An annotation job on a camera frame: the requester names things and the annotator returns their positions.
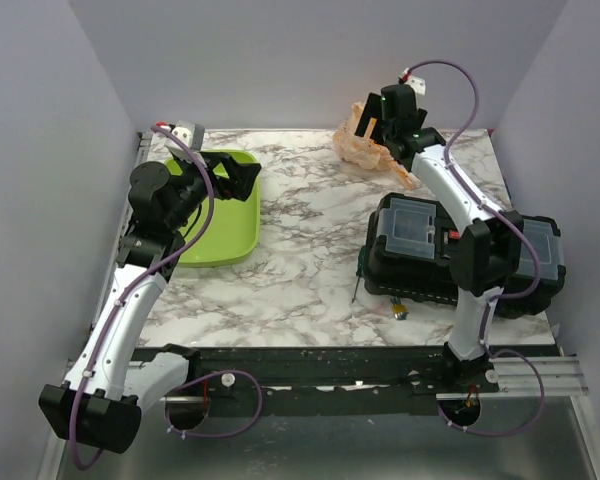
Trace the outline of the orange printed plastic bag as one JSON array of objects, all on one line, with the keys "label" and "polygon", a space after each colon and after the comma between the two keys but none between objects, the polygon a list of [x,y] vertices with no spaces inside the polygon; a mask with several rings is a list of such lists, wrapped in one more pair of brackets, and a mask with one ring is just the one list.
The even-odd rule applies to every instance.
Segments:
[{"label": "orange printed plastic bag", "polygon": [[391,157],[386,147],[354,134],[363,107],[362,102],[354,103],[349,117],[333,134],[336,154],[365,170],[391,171],[408,190],[419,188],[420,182]]}]

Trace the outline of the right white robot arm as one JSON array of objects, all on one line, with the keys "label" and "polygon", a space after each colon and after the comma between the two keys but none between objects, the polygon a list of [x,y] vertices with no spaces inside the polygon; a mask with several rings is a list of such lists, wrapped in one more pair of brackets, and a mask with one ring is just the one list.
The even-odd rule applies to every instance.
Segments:
[{"label": "right white robot arm", "polygon": [[486,330],[526,239],[521,215],[503,211],[481,192],[452,158],[450,142],[425,126],[426,115],[410,85],[389,85],[368,95],[355,133],[386,147],[421,180],[460,235],[450,259],[450,274],[458,287],[456,320],[439,370],[442,384],[460,392],[474,383],[487,361]]}]

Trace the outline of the green plastic tray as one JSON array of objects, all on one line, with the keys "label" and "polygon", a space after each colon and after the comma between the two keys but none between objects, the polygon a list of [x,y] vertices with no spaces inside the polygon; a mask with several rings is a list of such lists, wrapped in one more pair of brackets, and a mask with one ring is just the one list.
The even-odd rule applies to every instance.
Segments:
[{"label": "green plastic tray", "polygon": [[[241,164],[255,164],[256,158],[246,151],[216,150],[228,153]],[[260,232],[260,184],[256,180],[245,201],[216,200],[213,219],[201,239],[180,256],[178,267],[203,268],[236,264],[254,250]],[[201,216],[193,229],[184,236],[190,241],[206,219],[208,200],[202,204]]]}]

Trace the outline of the black tool case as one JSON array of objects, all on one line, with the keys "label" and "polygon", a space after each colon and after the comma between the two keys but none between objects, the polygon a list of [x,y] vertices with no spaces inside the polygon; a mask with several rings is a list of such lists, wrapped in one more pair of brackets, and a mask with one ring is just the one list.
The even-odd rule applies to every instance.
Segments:
[{"label": "black tool case", "polygon": [[[565,285],[566,265],[561,231],[543,216],[504,214],[524,233],[538,255],[540,280],[522,299],[500,301],[496,314],[515,319],[546,310]],[[477,266],[494,280],[500,267],[511,265],[511,248],[521,242],[497,219],[470,231],[469,241],[438,201],[390,193],[369,218],[366,243],[360,249],[356,275],[371,295],[406,298],[455,306],[458,287],[452,264]]]}]

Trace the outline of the small green screwdriver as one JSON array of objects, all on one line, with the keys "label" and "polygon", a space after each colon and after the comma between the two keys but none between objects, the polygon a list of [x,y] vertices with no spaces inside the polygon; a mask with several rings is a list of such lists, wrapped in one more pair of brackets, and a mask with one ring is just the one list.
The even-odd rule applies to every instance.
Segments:
[{"label": "small green screwdriver", "polygon": [[357,293],[359,290],[359,285],[360,285],[360,281],[362,279],[363,276],[363,268],[364,268],[364,262],[365,262],[365,254],[366,254],[366,247],[362,246],[358,252],[358,256],[357,256],[357,263],[356,263],[356,282],[355,282],[355,287],[354,287],[354,291],[352,294],[352,298],[351,298],[351,304],[353,304],[356,300],[357,297]]}]

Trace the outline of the small yellow blue connector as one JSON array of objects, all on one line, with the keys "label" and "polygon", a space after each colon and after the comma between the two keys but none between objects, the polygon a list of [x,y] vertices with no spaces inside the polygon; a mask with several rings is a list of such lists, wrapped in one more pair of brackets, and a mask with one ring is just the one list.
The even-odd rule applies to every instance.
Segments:
[{"label": "small yellow blue connector", "polygon": [[396,320],[405,320],[408,315],[406,306],[399,297],[391,297],[391,309]]}]

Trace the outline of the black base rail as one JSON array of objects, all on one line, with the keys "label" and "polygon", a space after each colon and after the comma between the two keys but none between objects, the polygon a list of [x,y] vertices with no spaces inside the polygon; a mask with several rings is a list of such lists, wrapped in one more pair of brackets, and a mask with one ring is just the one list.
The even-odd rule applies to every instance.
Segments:
[{"label": "black base rail", "polygon": [[469,393],[495,393],[487,379],[492,364],[480,361],[457,373],[440,346],[425,347],[202,347],[167,344],[141,347],[132,359],[147,365],[160,353],[189,361],[189,379],[223,370],[236,380],[225,386],[212,379],[188,386],[167,402],[183,422],[201,411],[206,394],[213,417],[336,416],[405,413],[434,415],[436,397],[464,399]]}]

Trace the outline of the aluminium extrusion rail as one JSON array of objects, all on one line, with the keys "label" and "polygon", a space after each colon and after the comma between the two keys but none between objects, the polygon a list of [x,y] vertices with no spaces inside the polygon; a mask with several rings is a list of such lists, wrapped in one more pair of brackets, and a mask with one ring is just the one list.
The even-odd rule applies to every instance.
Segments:
[{"label": "aluminium extrusion rail", "polygon": [[[389,372],[386,362],[379,367],[377,377],[354,375],[349,378],[328,379],[311,367],[307,374],[293,366],[276,380],[269,374],[257,374],[253,367],[214,367],[210,374],[200,378],[218,376],[225,388],[234,386],[239,376],[251,376],[269,390],[290,391],[294,388],[308,388],[328,393],[338,389],[344,391],[380,390],[391,386],[406,385],[414,393],[434,396],[439,401],[466,399],[476,401],[490,398],[539,398],[574,397],[588,392],[579,361],[574,357],[521,358],[512,353],[503,358],[492,357],[478,372],[453,385],[445,384],[435,376],[434,369],[426,365],[431,360],[426,355],[418,365],[400,376]],[[120,400],[136,396],[143,409],[149,408],[170,392],[190,388],[193,382],[187,378],[188,364],[184,357],[175,353],[159,353],[152,361],[135,361],[118,369],[121,379],[109,383],[104,376],[93,375],[85,380],[86,392],[94,394],[100,390],[107,398]]]}]

